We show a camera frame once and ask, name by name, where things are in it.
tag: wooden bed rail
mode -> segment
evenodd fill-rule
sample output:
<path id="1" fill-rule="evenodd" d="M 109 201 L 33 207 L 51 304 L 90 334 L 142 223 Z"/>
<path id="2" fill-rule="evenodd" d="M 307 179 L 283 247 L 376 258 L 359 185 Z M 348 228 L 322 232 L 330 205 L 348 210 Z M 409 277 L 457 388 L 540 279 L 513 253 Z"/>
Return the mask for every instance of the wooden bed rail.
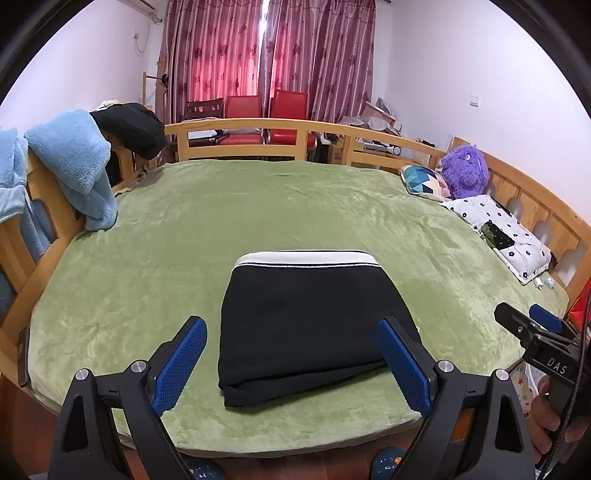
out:
<path id="1" fill-rule="evenodd" d="M 131 152 L 123 147 L 120 140 L 108 134 L 105 134 L 105 138 L 119 158 L 123 181 L 113 187 L 117 191 L 129 185 L 138 172 L 134 171 Z M 32 150 L 28 151 L 27 164 L 30 198 L 43 202 L 56 240 L 35 264 L 21 235 L 21 216 L 0 223 L 0 267 L 17 294 L 4 319 L 0 319 L 0 372 L 14 384 L 18 384 L 18 335 L 29 325 L 33 308 L 47 287 L 61 256 L 84 225 L 84 217 L 76 218 L 56 178 Z"/>
<path id="2" fill-rule="evenodd" d="M 295 145 L 213 145 L 208 147 L 189 147 L 189 132 L 223 130 L 226 128 L 276 128 L 296 130 L 297 135 Z M 177 136 L 179 161 L 190 160 L 192 158 L 239 157 L 245 155 L 294 157 L 296 160 L 305 160 L 309 132 L 328 133 L 344 137 L 345 143 L 341 162 L 343 165 L 362 163 L 398 169 L 404 165 L 416 163 L 412 158 L 401 157 L 399 155 L 356 151 L 354 149 L 356 138 L 377 140 L 427 154 L 429 155 L 427 166 L 432 167 L 446 154 L 443 150 L 438 150 L 395 135 L 375 132 L 365 128 L 314 122 L 311 120 L 292 120 L 285 118 L 216 118 L 172 124 L 167 125 L 165 128 L 167 135 Z"/>
<path id="3" fill-rule="evenodd" d="M 448 150 L 468 144 L 466 140 L 454 137 Z M 491 196 L 505 207 L 517 201 L 522 207 L 519 220 L 528 230 L 533 231 L 541 222 L 549 227 L 551 236 L 546 244 L 558 259 L 551 274 L 569 295 L 570 307 L 591 277 L 591 226 L 542 184 L 493 155 L 482 154 L 491 174 Z M 567 257 L 572 261 L 575 251 L 579 258 L 576 270 L 574 274 L 565 274 L 560 269 L 560 261 Z"/>

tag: blue textured pad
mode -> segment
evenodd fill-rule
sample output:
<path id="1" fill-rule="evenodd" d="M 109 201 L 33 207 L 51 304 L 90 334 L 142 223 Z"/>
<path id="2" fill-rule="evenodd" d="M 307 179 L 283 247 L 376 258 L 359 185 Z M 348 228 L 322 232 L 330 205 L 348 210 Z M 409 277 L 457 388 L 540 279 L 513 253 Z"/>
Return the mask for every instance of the blue textured pad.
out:
<path id="1" fill-rule="evenodd" d="M 177 404 L 206 343 L 207 326 L 205 321 L 199 318 L 156 379 L 152 410 L 158 417 Z"/>
<path id="2" fill-rule="evenodd" d="M 537 303 L 530 307 L 530 318 L 552 333 L 562 333 L 562 320 Z"/>
<path id="3" fill-rule="evenodd" d="M 387 320 L 378 323 L 378 346 L 408 406 L 423 417 L 431 412 L 429 383 Z"/>

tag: folded black garment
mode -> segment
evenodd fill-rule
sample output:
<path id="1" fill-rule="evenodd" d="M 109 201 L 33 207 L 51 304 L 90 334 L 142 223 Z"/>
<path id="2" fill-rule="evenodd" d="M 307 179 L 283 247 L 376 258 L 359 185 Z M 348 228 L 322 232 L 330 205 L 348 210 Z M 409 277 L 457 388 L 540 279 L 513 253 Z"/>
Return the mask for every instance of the folded black garment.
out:
<path id="1" fill-rule="evenodd" d="M 222 304 L 224 405 L 253 405 L 383 367 L 376 326 L 387 316 L 420 342 L 398 290 L 368 253 L 244 255 Z"/>
<path id="2" fill-rule="evenodd" d="M 164 124 L 139 103 L 115 104 L 90 114 L 100 129 L 146 160 L 152 160 L 166 145 Z"/>

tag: pink curtain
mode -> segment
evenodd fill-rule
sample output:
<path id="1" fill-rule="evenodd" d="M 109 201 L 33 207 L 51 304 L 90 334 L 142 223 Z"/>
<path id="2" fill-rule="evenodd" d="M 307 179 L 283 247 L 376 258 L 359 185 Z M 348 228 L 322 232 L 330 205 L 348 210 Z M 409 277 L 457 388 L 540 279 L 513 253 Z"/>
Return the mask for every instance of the pink curtain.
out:
<path id="1" fill-rule="evenodd" d="M 271 0 L 261 97 L 307 92 L 313 120 L 359 115 L 371 98 L 374 28 L 375 0 Z"/>
<path id="2" fill-rule="evenodd" d="M 158 72 L 168 73 L 165 123 L 182 121 L 187 101 L 256 95 L 261 8 L 262 0 L 169 1 Z"/>

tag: human hand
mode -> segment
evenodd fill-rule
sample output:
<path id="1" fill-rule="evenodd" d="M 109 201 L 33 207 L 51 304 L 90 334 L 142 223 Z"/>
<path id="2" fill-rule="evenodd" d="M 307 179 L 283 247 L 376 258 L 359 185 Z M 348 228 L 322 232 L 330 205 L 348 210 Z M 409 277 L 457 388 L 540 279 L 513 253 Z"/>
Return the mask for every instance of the human hand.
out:
<path id="1" fill-rule="evenodd" d="M 550 377 L 547 375 L 538 383 L 539 395 L 531 402 L 531 411 L 525 422 L 530 432 L 531 443 L 534 447 L 534 460 L 540 461 L 542 454 L 546 454 L 552 448 L 552 441 L 548 431 L 555 432 L 560 427 L 560 417 L 552 411 L 546 394 L 550 390 Z M 577 444 L 589 425 L 588 417 L 577 417 L 571 421 L 564 434 L 563 441 L 569 444 L 569 448 L 559 460 L 565 462 L 573 453 Z"/>

